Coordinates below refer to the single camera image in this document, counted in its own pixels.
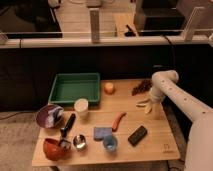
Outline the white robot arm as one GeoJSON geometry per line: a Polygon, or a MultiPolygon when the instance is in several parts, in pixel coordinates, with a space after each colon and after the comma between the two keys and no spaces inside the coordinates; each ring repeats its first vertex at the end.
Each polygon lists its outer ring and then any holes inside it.
{"type": "Polygon", "coordinates": [[[152,103],[168,97],[192,122],[184,171],[213,171],[213,108],[177,86],[175,70],[155,72],[149,97],[152,103]]]}

